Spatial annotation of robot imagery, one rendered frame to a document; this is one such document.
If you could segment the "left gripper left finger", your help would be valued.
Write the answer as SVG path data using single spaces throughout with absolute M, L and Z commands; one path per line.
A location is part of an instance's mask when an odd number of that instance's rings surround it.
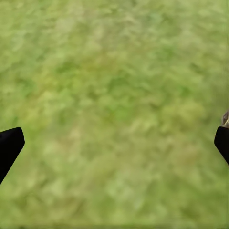
M 0 183 L 25 145 L 20 127 L 0 132 Z

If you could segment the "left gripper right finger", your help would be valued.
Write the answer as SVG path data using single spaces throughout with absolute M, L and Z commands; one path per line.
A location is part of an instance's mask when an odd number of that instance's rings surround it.
M 229 165 L 229 129 L 218 127 L 215 135 L 215 145 Z

